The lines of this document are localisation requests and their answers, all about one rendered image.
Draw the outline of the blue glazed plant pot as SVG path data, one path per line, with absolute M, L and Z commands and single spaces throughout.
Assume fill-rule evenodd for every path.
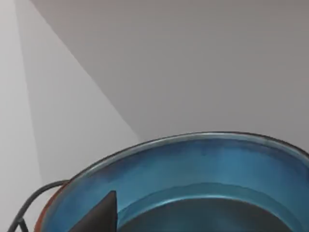
M 35 232 L 70 232 L 109 192 L 117 232 L 309 232 L 309 153 L 244 132 L 155 139 L 65 183 Z

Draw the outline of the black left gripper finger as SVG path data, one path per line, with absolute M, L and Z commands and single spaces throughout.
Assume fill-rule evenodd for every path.
M 74 232 L 116 232 L 117 197 L 116 191 L 110 191 L 77 224 Z

